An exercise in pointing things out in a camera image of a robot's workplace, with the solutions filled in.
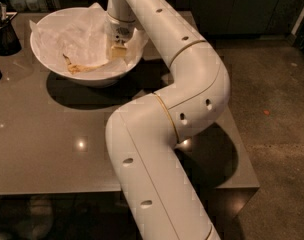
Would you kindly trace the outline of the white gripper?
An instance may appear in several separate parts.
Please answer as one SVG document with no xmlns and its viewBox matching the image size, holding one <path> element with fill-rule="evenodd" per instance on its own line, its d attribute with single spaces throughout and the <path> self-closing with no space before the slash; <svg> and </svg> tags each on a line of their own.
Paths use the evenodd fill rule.
<svg viewBox="0 0 304 240">
<path fill-rule="evenodd" d="M 105 32 L 107 43 L 111 46 L 111 59 L 124 58 L 126 56 L 127 48 L 124 44 L 132 38 L 135 23 L 135 19 L 119 20 L 110 14 L 106 15 Z"/>
</svg>

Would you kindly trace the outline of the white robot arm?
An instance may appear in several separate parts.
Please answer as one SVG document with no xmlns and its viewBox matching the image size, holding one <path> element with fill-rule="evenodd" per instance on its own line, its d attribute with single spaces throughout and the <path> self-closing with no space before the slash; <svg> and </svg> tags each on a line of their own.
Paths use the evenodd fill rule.
<svg viewBox="0 0 304 240">
<path fill-rule="evenodd" d="M 165 0 L 109 0 L 119 25 L 136 18 L 173 83 L 113 112 L 109 157 L 144 240 L 220 240 L 181 166 L 175 146 L 225 110 L 227 69 L 212 46 Z"/>
</svg>

